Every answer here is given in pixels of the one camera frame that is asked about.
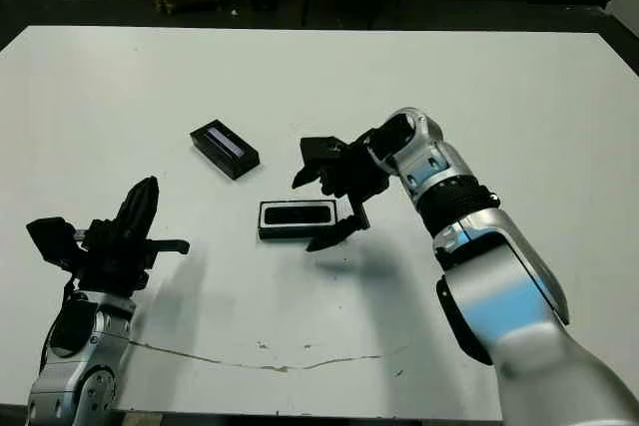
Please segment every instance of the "dark floor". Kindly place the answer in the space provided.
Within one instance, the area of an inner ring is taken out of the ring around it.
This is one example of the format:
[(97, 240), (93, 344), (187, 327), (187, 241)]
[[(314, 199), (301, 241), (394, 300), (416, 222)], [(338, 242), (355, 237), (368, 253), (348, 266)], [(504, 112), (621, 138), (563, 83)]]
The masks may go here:
[[(598, 6), (540, 0), (312, 0), (307, 28), (365, 29), (381, 1), (379, 30), (515, 30), (598, 32), (639, 73), (639, 40)], [(303, 0), (255, 12), (249, 0), (174, 15), (153, 0), (0, 0), (0, 48), (33, 24), (299, 29)]]

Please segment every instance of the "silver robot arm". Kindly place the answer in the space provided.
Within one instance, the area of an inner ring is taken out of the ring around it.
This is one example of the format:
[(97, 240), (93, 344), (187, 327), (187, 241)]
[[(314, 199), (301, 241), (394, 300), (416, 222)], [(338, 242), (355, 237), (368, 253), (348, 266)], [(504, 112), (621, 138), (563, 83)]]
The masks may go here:
[(157, 180), (148, 177), (129, 191), (113, 220), (94, 219), (86, 230), (61, 217), (27, 225), (43, 258), (71, 273), (31, 387), (27, 426), (104, 424), (129, 345), (131, 296), (146, 286), (158, 252), (189, 251), (184, 240), (147, 239), (158, 195)]
[[(328, 153), (303, 139), (305, 168), (294, 187), (320, 178), (325, 194), (365, 201), (387, 185), (369, 159), (380, 172), (400, 178), (433, 237), (444, 270), (436, 292), (459, 346), (494, 365), (505, 424), (639, 425), (633, 394), (564, 328), (568, 306), (555, 276), (499, 208), (497, 195), (443, 140), (437, 123), (419, 110), (402, 109), (348, 146), (335, 138), (323, 141), (333, 143)], [(365, 191), (353, 178), (374, 187)], [(329, 233), (328, 240), (315, 238), (312, 245), (336, 244), (368, 227), (361, 224)]]

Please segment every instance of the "black box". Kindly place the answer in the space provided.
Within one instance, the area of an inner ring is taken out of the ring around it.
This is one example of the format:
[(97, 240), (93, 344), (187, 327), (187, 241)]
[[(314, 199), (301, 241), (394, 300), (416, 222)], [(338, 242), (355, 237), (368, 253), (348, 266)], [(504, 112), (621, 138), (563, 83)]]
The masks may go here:
[(258, 235), (268, 238), (308, 238), (337, 222), (335, 200), (260, 202)]
[(260, 155), (219, 120), (191, 132), (193, 145), (231, 179), (260, 164)]

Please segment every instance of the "table surface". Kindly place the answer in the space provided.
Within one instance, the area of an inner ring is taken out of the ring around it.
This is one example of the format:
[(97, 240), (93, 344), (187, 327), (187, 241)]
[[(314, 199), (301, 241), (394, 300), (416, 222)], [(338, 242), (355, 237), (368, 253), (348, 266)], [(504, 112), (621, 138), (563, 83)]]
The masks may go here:
[[(119, 408), (499, 418), (397, 182), (339, 247), (257, 238), (260, 201), (320, 198), (290, 190), (300, 137), (349, 141), (404, 106), (500, 194), (561, 281), (571, 333), (639, 393), (639, 81), (598, 35), (30, 27), (0, 53), (0, 99), (0, 403), (25, 403), (67, 279), (24, 225), (113, 217), (156, 175), (150, 237), (192, 248), (159, 255), (134, 296)], [(261, 155), (236, 182), (191, 145), (215, 118)]]

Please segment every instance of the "scratch on table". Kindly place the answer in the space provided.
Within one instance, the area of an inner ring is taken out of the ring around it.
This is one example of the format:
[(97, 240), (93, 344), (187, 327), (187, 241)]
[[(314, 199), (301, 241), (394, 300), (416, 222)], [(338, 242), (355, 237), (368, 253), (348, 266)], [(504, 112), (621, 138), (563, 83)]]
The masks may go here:
[(365, 354), (365, 355), (362, 355), (362, 356), (349, 356), (349, 357), (344, 357), (344, 358), (334, 358), (334, 359), (328, 359), (326, 361), (321, 361), (319, 363), (309, 364), (309, 365), (306, 365), (306, 366), (289, 366), (289, 365), (273, 366), (273, 365), (270, 365), (270, 364), (259, 365), (259, 364), (232, 363), (232, 362), (228, 362), (228, 361), (223, 361), (221, 359), (214, 359), (214, 358), (208, 358), (206, 356), (199, 356), (197, 354), (183, 353), (181, 351), (176, 351), (176, 350), (169, 349), (169, 348), (162, 348), (160, 346), (152, 346), (149, 343), (140, 343), (138, 341), (133, 341), (133, 340), (131, 340), (129, 342), (131, 344), (136, 345), (136, 346), (140, 346), (142, 348), (150, 349), (152, 351), (159, 351), (161, 353), (175, 354), (176, 356), (181, 356), (183, 358), (189, 358), (189, 359), (195, 359), (196, 361), (204, 361), (206, 363), (218, 364), (220, 366), (230, 366), (230, 367), (234, 367), (234, 368), (262, 369), (262, 370), (273, 371), (275, 373), (288, 373), (289, 371), (292, 371), (292, 370), (295, 370), (295, 371), (308, 371), (308, 370), (311, 370), (311, 369), (321, 368), (323, 366), (327, 366), (329, 364), (335, 364), (335, 363), (346, 363), (346, 362), (350, 362), (350, 361), (362, 361), (362, 360), (369, 360), (369, 359), (381, 359), (383, 357), (393, 356), (395, 354), (398, 354), (399, 352), (403, 351), (404, 349), (406, 349), (408, 347), (408, 345), (406, 344), (404, 346), (401, 346), (399, 348), (396, 348), (396, 349), (390, 351), (387, 354)]

